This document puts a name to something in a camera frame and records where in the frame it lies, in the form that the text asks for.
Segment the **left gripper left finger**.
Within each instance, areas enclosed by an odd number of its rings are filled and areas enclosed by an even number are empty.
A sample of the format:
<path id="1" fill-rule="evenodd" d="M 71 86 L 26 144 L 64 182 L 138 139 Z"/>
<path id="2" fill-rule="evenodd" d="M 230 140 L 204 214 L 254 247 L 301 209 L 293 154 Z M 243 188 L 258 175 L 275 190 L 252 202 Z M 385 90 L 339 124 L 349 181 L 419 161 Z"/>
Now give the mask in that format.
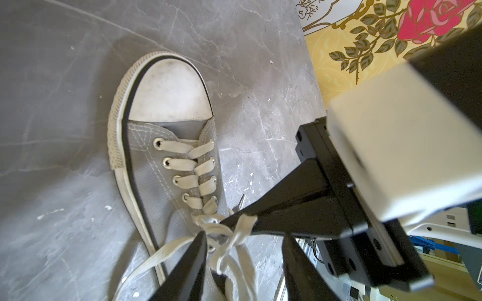
<path id="1" fill-rule="evenodd" d="M 205 232 L 200 232 L 167 280 L 149 300 L 201 300 L 207 253 L 207 236 Z"/>

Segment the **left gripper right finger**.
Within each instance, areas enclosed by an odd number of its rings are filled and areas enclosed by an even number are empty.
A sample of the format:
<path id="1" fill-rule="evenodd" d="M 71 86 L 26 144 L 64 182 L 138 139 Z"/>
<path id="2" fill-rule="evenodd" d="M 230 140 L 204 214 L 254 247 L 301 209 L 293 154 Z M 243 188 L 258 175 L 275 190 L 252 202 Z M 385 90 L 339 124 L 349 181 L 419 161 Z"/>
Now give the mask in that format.
<path id="1" fill-rule="evenodd" d="M 282 256 L 288 300 L 340 300 L 289 233 L 282 241 Z"/>

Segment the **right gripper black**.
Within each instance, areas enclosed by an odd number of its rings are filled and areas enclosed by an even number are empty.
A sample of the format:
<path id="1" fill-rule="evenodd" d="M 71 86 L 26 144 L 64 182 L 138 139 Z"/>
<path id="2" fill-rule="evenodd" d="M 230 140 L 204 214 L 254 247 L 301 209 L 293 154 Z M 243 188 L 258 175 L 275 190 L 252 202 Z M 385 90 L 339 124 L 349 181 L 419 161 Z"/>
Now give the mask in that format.
<path id="1" fill-rule="evenodd" d="M 329 138 L 326 119 L 301 125 L 296 140 L 303 163 L 221 223 L 232 228 L 243 214 L 256 215 L 253 235 L 327 239 L 320 250 L 328 271 L 371 287 L 414 292 L 434 285 L 398 220 L 377 221 L 356 191 Z"/>

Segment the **white shoelace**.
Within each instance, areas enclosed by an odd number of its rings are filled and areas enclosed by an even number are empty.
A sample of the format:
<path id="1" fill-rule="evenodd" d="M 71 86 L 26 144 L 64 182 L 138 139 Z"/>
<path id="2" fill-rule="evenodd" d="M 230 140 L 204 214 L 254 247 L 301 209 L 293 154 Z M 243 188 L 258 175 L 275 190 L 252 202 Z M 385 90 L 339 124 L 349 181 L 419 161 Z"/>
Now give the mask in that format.
<path id="1" fill-rule="evenodd" d="M 257 300 L 257 275 L 252 258 L 245 245 L 251 236 L 256 216 L 243 214 L 234 230 L 222 225 L 224 212 L 229 212 L 222 203 L 224 195 L 218 165 L 218 150 L 214 132 L 203 132 L 196 139 L 181 139 L 163 129 L 154 132 L 134 132 L 134 151 L 147 159 L 153 169 L 154 178 L 161 185 L 159 204 L 162 198 L 174 204 L 189 229 L 206 233 L 208 268 L 214 276 L 226 277 L 220 288 L 212 288 L 212 300 Z M 148 222 L 141 212 L 140 199 L 134 195 L 134 180 L 128 174 L 121 137 L 107 138 L 109 161 L 114 171 L 118 188 L 136 228 L 148 248 L 150 257 L 123 279 L 113 299 L 119 300 L 131 282 L 154 268 L 163 285 L 167 280 L 161 264 L 167 262 L 178 250 L 190 246 L 195 236 L 176 238 L 161 247 L 156 247 L 149 233 Z"/>

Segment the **grey canvas sneaker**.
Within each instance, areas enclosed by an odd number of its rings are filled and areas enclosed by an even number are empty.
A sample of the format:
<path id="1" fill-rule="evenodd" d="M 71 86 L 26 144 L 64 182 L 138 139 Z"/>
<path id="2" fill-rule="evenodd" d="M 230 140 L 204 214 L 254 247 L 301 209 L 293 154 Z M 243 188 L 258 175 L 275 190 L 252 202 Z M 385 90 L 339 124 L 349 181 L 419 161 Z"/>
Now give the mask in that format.
<path id="1" fill-rule="evenodd" d="M 221 225 L 227 207 L 207 86 L 175 53 L 141 57 L 124 75 L 109 113 L 107 146 L 123 202 L 149 258 L 122 280 L 119 300 L 154 270 L 160 284 L 199 232 L 207 234 L 205 300 L 254 300 L 256 275 L 245 246 L 254 220 Z"/>

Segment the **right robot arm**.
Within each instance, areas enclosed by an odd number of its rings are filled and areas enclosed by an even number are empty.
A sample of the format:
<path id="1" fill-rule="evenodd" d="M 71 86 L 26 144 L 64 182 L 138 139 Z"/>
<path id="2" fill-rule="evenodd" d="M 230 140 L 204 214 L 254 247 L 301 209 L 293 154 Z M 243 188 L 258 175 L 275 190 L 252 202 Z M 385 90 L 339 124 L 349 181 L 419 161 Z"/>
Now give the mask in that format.
<path id="1" fill-rule="evenodd" d="M 282 236 L 292 300 L 335 293 L 297 238 L 318 241 L 335 277 L 405 292 L 434 283 L 409 232 L 481 199 L 481 28 L 417 55 L 331 101 L 299 127 L 300 165 L 255 203 L 252 234 Z"/>

